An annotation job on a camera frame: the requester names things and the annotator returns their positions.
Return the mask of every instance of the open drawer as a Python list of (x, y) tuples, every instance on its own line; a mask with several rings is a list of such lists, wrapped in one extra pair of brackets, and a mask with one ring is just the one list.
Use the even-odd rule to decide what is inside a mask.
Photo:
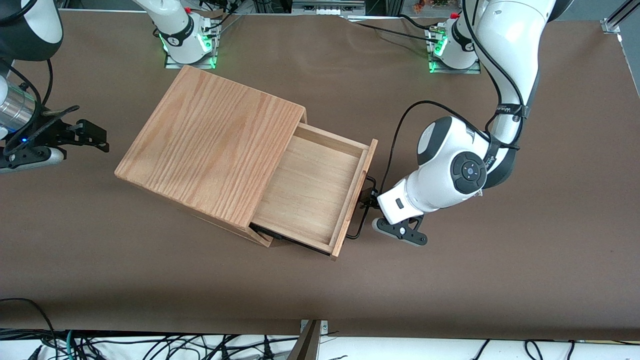
[(255, 243), (335, 259), (377, 141), (306, 122), (303, 106), (184, 67), (115, 175)]
[(298, 124), (252, 223), (336, 258), (376, 144)]

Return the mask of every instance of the wire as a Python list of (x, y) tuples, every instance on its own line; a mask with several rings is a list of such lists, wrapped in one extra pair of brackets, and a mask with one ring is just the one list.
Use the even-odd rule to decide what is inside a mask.
[(70, 360), (75, 360), (74, 355), (71, 353), (71, 333), (72, 332), (73, 330), (69, 330), (69, 332), (67, 333), (67, 354)]
[[(477, 46), (477, 48), (480, 49), (480, 51), (486, 56), (487, 60), (489, 60), (489, 62), (491, 62), (491, 64), (493, 64), (493, 66), (496, 69), (498, 69), (499, 72), (502, 73), (502, 75), (509, 81), (509, 83), (511, 83), (511, 86), (513, 86), (513, 90), (515, 91), (516, 95), (518, 96), (518, 101), (520, 102), (520, 109), (522, 110), (522, 108), (526, 106), (526, 103), (524, 102), (524, 99), (522, 97), (522, 93), (520, 92), (520, 89), (516, 86), (516, 83), (513, 80), (513, 78), (502, 68), (502, 66), (500, 66), (500, 64), (498, 64), (497, 61), (495, 61), (493, 59), (491, 54), (489, 54), (489, 52), (484, 48), (482, 43), (480, 43), (480, 41), (477, 39), (476, 32), (474, 31), (473, 27), (471, 26), (471, 23), (469, 23), (469, 16), (468, 16), (468, 13), (467, 13), (468, 11), (467, 11), (466, 2), (467, 2), (467, 0), (463, 0), (462, 12), (463, 12), (463, 14), (465, 16), (465, 24), (467, 25), (467, 28), (469, 30), (469, 34), (471, 35), (471, 39), (473, 39), (475, 46)], [(479, 2), (480, 2), (480, 0), (476, 0), (476, 8), (477, 8)], [(498, 86), (497, 86), (495, 81), (493, 82), (493, 85), (495, 86), (496, 91), (498, 91), (498, 94), (500, 94), (500, 89), (498, 89)], [(497, 115), (494, 114), (494, 116), (485, 124), (484, 128), (486, 130), (488, 130), (489, 125), (493, 122), (493, 120), (496, 118), (496, 116)], [(511, 144), (517, 144), (519, 139), (520, 139), (520, 135), (522, 134), (522, 128), (524, 127), (524, 123), (527, 120), (527, 118), (525, 116), (521, 116), (521, 118), (522, 118), (522, 122), (520, 123), (520, 126), (518, 127), (518, 131), (516, 133), (516, 136), (513, 138), (513, 141), (511, 142)]]
[[(536, 351), (538, 351), (538, 356), (540, 356), (539, 359), (536, 359), (535, 357), (533, 357), (533, 355), (531, 355), (531, 353), (529, 352), (529, 344), (533, 344), (533, 346), (536, 348)], [(540, 348), (538, 347), (538, 344), (536, 344), (535, 341), (533, 340), (527, 340), (524, 342), (524, 350), (525, 352), (527, 352), (527, 355), (529, 356), (529, 358), (531, 360), (544, 360), (544, 358), (542, 358), (542, 353), (540, 352)]]
[(172, 350), (171, 350), (171, 349), (169, 349), (169, 352), (166, 354), (166, 360), (169, 360), (169, 358), (170, 358), (172, 355), (174, 355), (176, 352), (178, 352), (178, 350), (180, 350), (180, 349), (182, 349), (182, 348), (185, 348), (185, 347), (184, 347), (185, 345), (187, 345), (188, 343), (192, 342), (193, 340), (195, 340), (195, 339), (197, 339), (197, 338), (199, 338), (199, 337), (200, 337), (200, 335), (196, 335), (196, 336), (192, 337), (191, 339), (186, 340), (185, 342), (183, 342), (183, 343), (182, 343), (182, 345), (180, 345), (180, 346), (179, 346), (179, 347), (177, 347), (177, 348), (174, 348), (174, 349), (173, 349), (173, 352), (172, 352)]
[(27, 5), (25, 5), (23, 8), (21, 8), (19, 11), (7, 16), (7, 17), (3, 17), (2, 19), (0, 19), (0, 26), (7, 26), (9, 24), (11, 24), (12, 22), (18, 20), (19, 18), (23, 17), (24, 14), (26, 14), (29, 10), (31, 10), (31, 8), (36, 5), (36, 3), (38, 2), (38, 0), (29, 0), (29, 2), (27, 3)]
[(513, 90), (516, 92), (516, 94), (518, 96), (518, 100), (520, 101), (520, 106), (525, 106), (524, 100), (522, 99), (522, 93), (520, 93), (520, 89), (518, 89), (518, 87), (516, 86), (516, 83), (513, 80), (513, 78), (500, 66), (500, 64), (498, 64), (497, 61), (495, 61), (493, 59), (491, 54), (489, 54), (489, 52), (484, 48), (482, 43), (480, 43), (480, 41), (478, 41), (475, 31), (474, 31), (473, 27), (471, 26), (471, 24), (469, 23), (469, 17), (467, 15), (467, 7), (464, 4), (466, 2), (467, 2), (467, 0), (463, 0), (462, 11), (463, 11), (463, 13), (465, 15), (465, 22), (466, 22), (467, 27), (469, 29), (469, 34), (471, 34), (471, 39), (473, 39), (475, 45), (478, 46), (480, 51), (483, 52), (483, 54), (491, 62), (491, 64), (493, 64), (493, 66), (495, 66), (496, 69), (498, 69), (498, 71), (501, 72), (502, 75), (504, 75), (504, 77), (511, 83), (511, 86), (513, 86)]
[(416, 39), (419, 39), (419, 40), (424, 40), (424, 41), (433, 42), (433, 43), (437, 43), (438, 42), (438, 40), (436, 40), (436, 39), (426, 38), (426, 37), (417, 37), (415, 35), (405, 34), (405, 33), (399, 32), (399, 31), (393, 31), (393, 30), (389, 30), (389, 29), (379, 28), (379, 27), (373, 26), (373, 25), (362, 24), (361, 22), (357, 22), (356, 24), (358, 24), (360, 26), (364, 26), (365, 28), (371, 28), (371, 29), (375, 29), (375, 30), (386, 31), (387, 33), (396, 34), (396, 35), (400, 35), (400, 36), (403, 36), (403, 37), (416, 38)]
[(211, 26), (210, 28), (205, 28), (205, 31), (215, 29), (218, 26), (222, 25), (222, 23), (225, 22), (231, 15), (233, 15), (233, 12), (228, 13), (227, 16), (225, 16), (219, 23), (215, 24), (214, 26)]
[(460, 115), (459, 113), (456, 113), (455, 111), (453, 111), (452, 109), (450, 109), (449, 107), (440, 104), (439, 102), (436, 101), (431, 101), (431, 100), (421, 100), (418, 102), (413, 103), (411, 106), (409, 106), (405, 111), (404, 114), (402, 115), (402, 117), (400, 118), (400, 121), (398, 122), (398, 126), (396, 128), (396, 133), (394, 134), (394, 139), (391, 142), (391, 150), (389, 151), (389, 161), (387, 163), (387, 169), (385, 170), (385, 175), (382, 177), (382, 182), (380, 183), (380, 193), (384, 193), (384, 188), (385, 188), (385, 180), (387, 180), (387, 175), (389, 174), (389, 168), (391, 167), (391, 159), (393, 158), (394, 155), (394, 148), (396, 147), (396, 141), (397, 141), (397, 137), (398, 137), (398, 133), (400, 132), (400, 127), (402, 126), (403, 122), (404, 122), (404, 118), (407, 116), (407, 114), (409, 114), (409, 112), (416, 106), (421, 105), (421, 104), (430, 104), (430, 105), (435, 105), (438, 106), (441, 109), (444, 109), (446, 111), (448, 111), (451, 115), (459, 118), (460, 120), (464, 121), (464, 123), (471, 128), (471, 130), (474, 130), (476, 133), (478, 133), (483, 139), (485, 139), (486, 141), (490, 142), (491, 139), (482, 131), (478, 130), (478, 128), (476, 126), (474, 126), (473, 124), (471, 124), (467, 119), (465, 119), (462, 115)]
[(51, 65), (51, 59), (47, 59), (47, 67), (49, 68), (49, 85), (47, 85), (47, 92), (42, 98), (42, 106), (47, 105), (47, 101), (51, 95), (51, 90), (53, 89), (53, 66)]
[[(36, 310), (38, 310), (38, 312), (42, 315), (42, 317), (44, 318), (44, 321), (47, 322), (47, 326), (49, 327), (49, 331), (51, 332), (51, 336), (53, 337), (53, 341), (56, 341), (56, 333), (53, 330), (53, 325), (51, 325), (51, 320), (49, 320), (49, 317), (47, 316), (47, 314), (44, 312), (44, 310), (38, 305), (36, 304), (35, 301), (31, 300), (31, 299), (25, 299), (24, 297), (10, 297), (10, 298), (6, 298), (6, 299), (0, 299), (0, 302), (5, 302), (5, 301), (22, 301), (22, 302), (27, 302), (29, 304), (31, 304), (31, 306), (35, 307)], [(56, 360), (58, 359), (60, 355), (58, 354), (58, 346), (56, 346)]]
[(407, 15), (405, 15), (403, 13), (398, 15), (398, 17), (401, 17), (402, 19), (408, 20), (409, 22), (411, 22), (411, 25), (415, 26), (416, 28), (423, 29), (423, 30), (428, 30), (431, 26), (438, 25), (437, 22), (434, 23), (434, 24), (431, 24), (431, 25), (420, 25), (417, 22), (415, 22), (412, 18), (410, 18), (409, 16), (407, 16)]
[(471, 359), (471, 360), (478, 360), (480, 359), (480, 356), (482, 356), (482, 352), (484, 351), (484, 348), (486, 348), (487, 344), (489, 344), (489, 341), (491, 341), (491, 339), (487, 339), (482, 346), (480, 347), (480, 350), (478, 350), (478, 353), (476, 354), (476, 356)]
[[(68, 113), (72, 113), (73, 111), (76, 111), (80, 108), (80, 106), (78, 105), (73, 105), (70, 106), (62, 111), (60, 111), (57, 115), (53, 116), (53, 118), (51, 118), (51, 120), (47, 121), (43, 126), (41, 126), (38, 130), (36, 130), (33, 134), (29, 135), (28, 138), (26, 138), (26, 140), (23, 138), (24, 141), (22, 141), (20, 144), (18, 144), (18, 146), (16, 146), (15, 148), (13, 148), (10, 152), (9, 155), (11, 154), (15, 154), (16, 152), (24, 149), (27, 144), (31, 143), (33, 140), (35, 140), (38, 136), (40, 136), (46, 129), (48, 129), (50, 126), (52, 126), (53, 124), (56, 123), (56, 121), (62, 119), (63, 116), (65, 116)], [(8, 144), (12, 141), (14, 141), (16, 138), (21, 138), (21, 136), (18, 134), (20, 133), (20, 131), (16, 132), (16, 135), (14, 135), (11, 140), (9, 140), (7, 142), (7, 146), (4, 148), (5, 150), (7, 148), (9, 148)]]
[(575, 348), (575, 341), (569, 340), (571, 342), (571, 347), (569, 348), (569, 353), (566, 355), (566, 360), (571, 360), (571, 355), (573, 354), (573, 349)]

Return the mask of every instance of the metal mounting plate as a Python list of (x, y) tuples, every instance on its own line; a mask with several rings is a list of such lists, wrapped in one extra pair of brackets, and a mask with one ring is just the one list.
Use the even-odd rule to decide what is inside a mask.
[(166, 57), (164, 59), (164, 67), (166, 69), (181, 69), (185, 65), (189, 65), (195, 67), (197, 69), (207, 70), (207, 69), (215, 69), (218, 63), (218, 46), (220, 44), (220, 34), (222, 26), (217, 26), (221, 20), (213, 20), (205, 18), (206, 23), (210, 24), (209, 26), (216, 26), (214, 29), (204, 33), (204, 35), (213, 35), (211, 39), (203, 40), (205, 45), (209, 45), (211, 47), (211, 51), (202, 57), (202, 59), (190, 63), (183, 64), (175, 61), (169, 53), (166, 53)]
[[(433, 33), (429, 30), (424, 30), (424, 36), (426, 38), (434, 38)], [(452, 69), (445, 65), (439, 57), (434, 55), (435, 44), (428, 41), (425, 42), (427, 43), (427, 54), (429, 55), (429, 72), (441, 72), (444, 74), (480, 74), (480, 61), (476, 60), (476, 62), (467, 69)]]

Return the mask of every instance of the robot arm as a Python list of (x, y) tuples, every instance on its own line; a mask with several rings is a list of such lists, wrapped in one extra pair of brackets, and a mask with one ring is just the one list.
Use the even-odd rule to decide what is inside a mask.
[(467, 0), (463, 16), (448, 20), (447, 37), (454, 41), (441, 59), (462, 69), (477, 56), (493, 79), (499, 103), (485, 131), (455, 116), (427, 127), (418, 142), (418, 169), (378, 197), (388, 223), (453, 206), (510, 175), (537, 85), (540, 36), (555, 3)]
[[(91, 145), (108, 152), (106, 131), (79, 120), (75, 125), (62, 117), (78, 109), (63, 111), (45, 107), (45, 99), (28, 79), (13, 69), (11, 59), (44, 61), (62, 43), (62, 24), (53, 0), (4, 0), (0, 2), (0, 59), (27, 85), (14, 85), (0, 77), (0, 174), (55, 165), (66, 158), (62, 145)], [(31, 88), (34, 96), (26, 90)]]
[(133, 0), (151, 17), (166, 52), (177, 62), (194, 63), (212, 51), (208, 38), (217, 25), (196, 13), (187, 13), (179, 0)]

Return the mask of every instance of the black cable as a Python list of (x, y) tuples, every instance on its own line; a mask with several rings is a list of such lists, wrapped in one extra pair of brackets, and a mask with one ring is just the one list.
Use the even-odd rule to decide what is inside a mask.
[[(38, 310), (38, 312), (44, 318), (44, 321), (47, 322), (47, 326), (49, 327), (49, 331), (51, 332), (51, 336), (53, 337), (53, 342), (54, 343), (56, 342), (56, 333), (53, 330), (53, 325), (51, 325), (51, 320), (49, 320), (49, 317), (44, 312), (44, 310), (40, 307), (40, 305), (36, 304), (35, 301), (33, 301), (31, 299), (25, 299), (24, 297), (10, 297), (10, 298), (6, 298), (6, 299), (0, 299), (0, 302), (5, 302), (5, 301), (22, 301), (22, 302), (27, 302), (27, 303), (31, 304), (31, 306), (35, 307), (36, 310)], [(60, 355), (58, 354), (58, 346), (56, 344), (56, 359), (59, 356)]]
[(221, 20), (219, 23), (215, 24), (214, 26), (211, 26), (210, 28), (205, 28), (204, 30), (205, 30), (205, 31), (209, 31), (209, 30), (211, 30), (211, 29), (215, 29), (215, 28), (217, 28), (218, 26), (222, 25), (222, 23), (223, 23), (223, 22), (225, 22), (225, 21), (226, 21), (226, 20), (227, 20), (231, 15), (233, 15), (233, 14), (234, 14), (233, 12), (228, 13), (228, 14), (227, 14), (227, 16), (225, 16), (224, 18), (222, 18), (222, 20)]
[(76, 344), (76, 340), (74, 338), (71, 339), (71, 347), (74, 349), (74, 352), (77, 354), (78, 359), (87, 360), (86, 354), (82, 350), (82, 346), (78, 347), (78, 344)]
[(431, 101), (431, 100), (421, 100), (421, 101), (415, 102), (404, 111), (404, 114), (402, 115), (402, 117), (400, 118), (400, 121), (398, 122), (398, 126), (396, 128), (396, 133), (394, 134), (394, 139), (391, 142), (391, 150), (389, 151), (389, 161), (387, 163), (387, 169), (385, 170), (385, 175), (382, 177), (382, 182), (380, 183), (380, 193), (384, 193), (385, 192), (384, 191), (384, 189), (385, 189), (385, 180), (387, 180), (387, 175), (389, 174), (389, 168), (391, 167), (391, 159), (393, 158), (393, 155), (394, 155), (394, 147), (396, 146), (396, 140), (397, 140), (397, 137), (398, 137), (398, 133), (400, 132), (400, 127), (402, 126), (402, 123), (404, 122), (404, 118), (407, 116), (407, 114), (409, 114), (409, 111), (411, 111), (414, 107), (416, 107), (418, 105), (421, 105), (421, 104), (435, 105), (435, 106), (438, 106), (441, 109), (444, 109), (444, 110), (448, 111), (451, 115), (453, 115), (453, 116), (457, 117), (458, 119), (464, 121), (464, 123), (469, 128), (471, 128), (471, 130), (473, 130), (476, 133), (478, 133), (480, 135), (480, 137), (485, 139), (487, 142), (490, 142), (489, 136), (487, 136), (482, 131), (478, 130), (478, 128), (476, 126), (471, 124), (462, 115), (460, 115), (459, 113), (456, 113), (455, 111), (453, 111), (449, 107), (447, 107), (447, 106), (445, 106), (443, 104), (440, 104), (439, 102)]
[[(511, 86), (513, 86), (513, 90), (515, 91), (516, 95), (518, 96), (518, 101), (520, 101), (520, 109), (522, 110), (526, 105), (526, 103), (524, 102), (524, 98), (522, 97), (522, 93), (520, 92), (520, 89), (516, 86), (515, 81), (513, 80), (513, 78), (500, 66), (500, 64), (498, 64), (497, 61), (495, 61), (493, 59), (493, 57), (491, 56), (491, 54), (489, 54), (489, 52), (484, 48), (484, 46), (482, 45), (482, 43), (480, 43), (480, 41), (478, 41), (477, 36), (476, 36), (476, 32), (474, 31), (471, 23), (469, 23), (469, 16), (467, 13), (467, 6), (466, 6), (466, 2), (467, 0), (463, 1), (462, 4), (462, 12), (465, 16), (465, 23), (467, 25), (467, 28), (469, 30), (469, 34), (471, 35), (471, 39), (473, 39), (474, 41), (474, 45), (477, 46), (478, 49), (480, 49), (480, 51), (486, 56), (487, 60), (489, 60), (489, 62), (491, 62), (491, 64), (493, 64), (493, 66), (500, 72), (502, 73), (502, 75), (507, 79), (507, 81), (509, 81), (509, 83), (511, 84)], [(497, 84), (494, 82), (496, 91), (500, 91), (498, 89)], [(489, 125), (493, 122), (493, 120), (495, 119), (494, 115), (484, 126), (485, 129), (488, 129)], [(524, 127), (524, 123), (527, 120), (527, 118), (525, 116), (521, 116), (522, 118), (522, 122), (520, 123), (520, 126), (518, 127), (518, 132), (516, 134), (516, 136), (514, 137), (513, 141), (511, 142), (511, 144), (517, 144), (519, 139), (520, 139), (520, 134), (522, 133), (522, 128)]]
[(182, 343), (182, 345), (180, 345), (179, 347), (177, 347), (177, 348), (173, 348), (173, 349), (169, 349), (169, 352), (168, 352), (168, 353), (166, 353), (166, 360), (169, 360), (169, 358), (170, 358), (172, 355), (174, 355), (176, 352), (178, 352), (178, 350), (180, 350), (180, 349), (182, 349), (182, 348), (185, 348), (185, 346), (186, 346), (188, 343), (192, 342), (193, 340), (195, 340), (195, 339), (197, 339), (197, 338), (199, 338), (199, 337), (200, 337), (200, 335), (196, 335), (196, 336), (192, 337), (191, 339), (188, 339), (188, 340), (186, 340), (185, 342), (183, 342), (183, 343)]
[(149, 356), (149, 354), (151, 354), (151, 351), (153, 351), (158, 345), (160, 345), (161, 342), (166, 341), (169, 339), (169, 336), (165, 336), (164, 339), (159, 340), (156, 344), (154, 344), (154, 346), (152, 346), (147, 353), (142, 357), (142, 360), (145, 360), (147, 358), (147, 356)]
[(434, 24), (431, 24), (431, 25), (420, 25), (420, 24), (418, 24), (417, 22), (415, 22), (412, 18), (410, 18), (409, 16), (407, 16), (407, 15), (405, 15), (405, 14), (403, 14), (403, 13), (402, 13), (402, 14), (400, 14), (400, 15), (398, 15), (398, 17), (401, 17), (401, 18), (403, 18), (403, 19), (408, 20), (409, 22), (411, 22), (411, 25), (415, 26), (416, 28), (423, 29), (423, 30), (428, 30), (431, 26), (436, 26), (436, 25), (438, 25), (438, 23), (437, 23), (437, 22), (436, 22), (436, 23), (434, 23)]
[(47, 85), (47, 92), (42, 98), (42, 106), (47, 105), (47, 101), (51, 95), (51, 90), (53, 89), (53, 66), (51, 65), (51, 59), (47, 59), (47, 67), (49, 68), (49, 85)]
[[(533, 355), (531, 355), (531, 353), (529, 352), (529, 344), (533, 344), (533, 346), (536, 348), (536, 351), (538, 351), (538, 356), (540, 356), (539, 359), (536, 359), (535, 357), (533, 357)], [(529, 356), (529, 358), (531, 360), (544, 360), (544, 358), (542, 358), (542, 353), (540, 352), (540, 348), (538, 347), (538, 344), (536, 344), (535, 341), (533, 340), (527, 340), (524, 342), (524, 350), (525, 352), (527, 352), (527, 355)]]
[(226, 345), (229, 341), (237, 338), (239, 335), (230, 335), (228, 338), (223, 338), (223, 340), (213, 349), (212, 352), (210, 352), (209, 354), (207, 354), (204, 359), (205, 360), (211, 360), (213, 359), (213, 357), (216, 355), (216, 353), (218, 353), (218, 351), (222, 348), (222, 346)]
[(424, 40), (424, 41), (428, 41), (428, 42), (432, 42), (432, 43), (437, 43), (438, 42), (438, 40), (436, 40), (436, 39), (426, 38), (426, 37), (418, 37), (418, 36), (411, 35), (411, 34), (401, 33), (399, 31), (379, 28), (379, 27), (373, 26), (373, 25), (362, 24), (361, 22), (356, 22), (356, 24), (358, 24), (360, 26), (364, 26), (365, 28), (371, 28), (371, 29), (375, 29), (375, 30), (386, 31), (387, 33), (396, 34), (396, 35), (400, 35), (400, 36), (403, 36), (403, 37), (416, 38), (416, 39), (419, 39), (419, 40)]
[(476, 354), (476, 356), (471, 359), (471, 360), (478, 360), (480, 359), (480, 356), (482, 356), (482, 352), (484, 351), (484, 348), (486, 348), (487, 344), (489, 344), (489, 341), (491, 341), (491, 339), (487, 339), (484, 341), (484, 343), (482, 344), (482, 346), (480, 347), (480, 350), (478, 350), (478, 353)]
[(571, 360), (571, 355), (573, 354), (573, 349), (575, 348), (575, 341), (569, 340), (571, 343), (571, 347), (569, 348), (569, 353), (566, 355), (566, 360)]
[(462, 4), (462, 11), (465, 15), (465, 22), (467, 23), (467, 28), (469, 29), (469, 34), (471, 34), (471, 39), (473, 39), (474, 44), (476, 46), (478, 46), (478, 48), (480, 49), (480, 51), (483, 52), (483, 54), (486, 56), (486, 58), (491, 62), (491, 64), (493, 64), (493, 66), (496, 67), (496, 69), (498, 69), (499, 72), (502, 73), (502, 75), (504, 75), (504, 77), (511, 83), (511, 86), (513, 86), (513, 90), (516, 92), (517, 96), (518, 96), (518, 100), (520, 101), (520, 106), (525, 106), (525, 102), (524, 99), (522, 98), (522, 94), (520, 93), (520, 89), (518, 89), (518, 87), (516, 86), (515, 81), (513, 80), (513, 78), (500, 66), (500, 64), (498, 64), (497, 61), (495, 61), (493, 59), (493, 57), (491, 56), (491, 54), (489, 54), (489, 52), (484, 48), (484, 46), (482, 45), (482, 43), (480, 43), (480, 41), (478, 41), (477, 37), (476, 37), (476, 32), (474, 31), (473, 27), (471, 26), (471, 24), (469, 23), (469, 17), (467, 15), (467, 7), (465, 6), (464, 3), (466, 3), (467, 0), (464, 0), (463, 4)]
[[(28, 138), (26, 138), (25, 141), (22, 141), (20, 144), (18, 144), (18, 146), (14, 147), (11, 151), (9, 151), (9, 155), (11, 154), (15, 154), (16, 152), (24, 149), (25, 147), (27, 147), (27, 145), (29, 143), (31, 143), (33, 140), (35, 140), (38, 136), (40, 136), (46, 129), (48, 129), (50, 126), (52, 126), (53, 124), (56, 123), (56, 121), (62, 119), (62, 117), (64, 117), (66, 114), (68, 113), (72, 113), (76, 110), (78, 110), (80, 108), (80, 106), (78, 105), (73, 105), (70, 106), (64, 110), (62, 110), (61, 112), (59, 112), (58, 114), (56, 114), (55, 116), (53, 116), (53, 118), (51, 118), (51, 120), (47, 121), (43, 126), (40, 126), (40, 128), (38, 128), (33, 134), (29, 135)], [(11, 143), (12, 141), (14, 141), (16, 138), (20, 138), (21, 136), (18, 135), (20, 131), (16, 132), (16, 135), (14, 135), (11, 140), (9, 140), (6, 144), (6, 147), (4, 148), (5, 150), (7, 148), (9, 148), (9, 143)]]
[(38, 0), (29, 0), (29, 2), (27, 3), (27, 5), (25, 5), (23, 8), (21, 8), (19, 11), (7, 16), (7, 17), (3, 17), (2, 19), (0, 19), (0, 26), (7, 26), (9, 24), (11, 24), (12, 22), (18, 20), (19, 18), (23, 17), (24, 14), (26, 14), (29, 10), (31, 10), (31, 8), (36, 5), (36, 3), (38, 2)]

